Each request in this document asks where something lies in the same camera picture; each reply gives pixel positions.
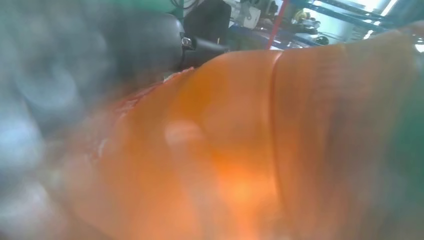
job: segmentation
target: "blurry object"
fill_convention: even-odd
[[[231,20],[242,27],[254,29],[258,24],[261,10],[253,7],[250,1],[224,0],[231,6]]]
[[[231,7],[223,0],[205,0],[184,18],[184,30],[191,36],[216,44],[227,44]]]
[[[319,36],[313,40],[319,45],[328,45],[330,43],[329,39],[326,36]]]
[[[120,224],[70,187],[80,168],[72,209],[112,239],[420,240],[424,82],[405,32],[232,52],[136,93],[69,144]]]
[[[229,51],[227,46],[184,34],[182,39],[184,49],[181,62],[182,69],[200,67],[203,63]]]

